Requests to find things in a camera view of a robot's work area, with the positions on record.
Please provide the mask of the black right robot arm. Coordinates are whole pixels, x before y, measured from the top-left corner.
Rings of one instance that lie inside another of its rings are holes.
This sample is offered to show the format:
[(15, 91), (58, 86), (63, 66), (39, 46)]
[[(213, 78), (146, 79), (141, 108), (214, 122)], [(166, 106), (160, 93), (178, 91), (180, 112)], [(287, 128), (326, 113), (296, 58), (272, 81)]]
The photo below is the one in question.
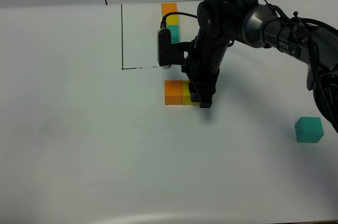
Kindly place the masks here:
[(195, 100), (209, 108), (220, 63), (228, 47), (275, 48), (308, 67), (306, 86), (320, 113), (337, 127), (337, 30), (321, 21), (288, 17), (278, 6), (257, 0), (204, 0), (196, 15), (199, 32), (182, 70)]

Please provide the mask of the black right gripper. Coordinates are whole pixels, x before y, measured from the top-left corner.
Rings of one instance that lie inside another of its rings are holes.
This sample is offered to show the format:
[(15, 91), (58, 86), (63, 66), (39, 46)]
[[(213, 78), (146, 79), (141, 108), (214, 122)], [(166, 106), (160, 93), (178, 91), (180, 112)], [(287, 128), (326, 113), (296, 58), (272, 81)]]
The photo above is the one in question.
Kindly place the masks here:
[[(189, 62), (182, 66), (182, 72), (192, 82), (188, 83), (190, 100), (200, 102), (200, 108), (211, 107), (220, 64), (233, 43), (234, 39), (226, 36), (210, 38), (206, 35), (198, 35), (190, 43)], [(200, 89), (200, 98), (194, 86)]]

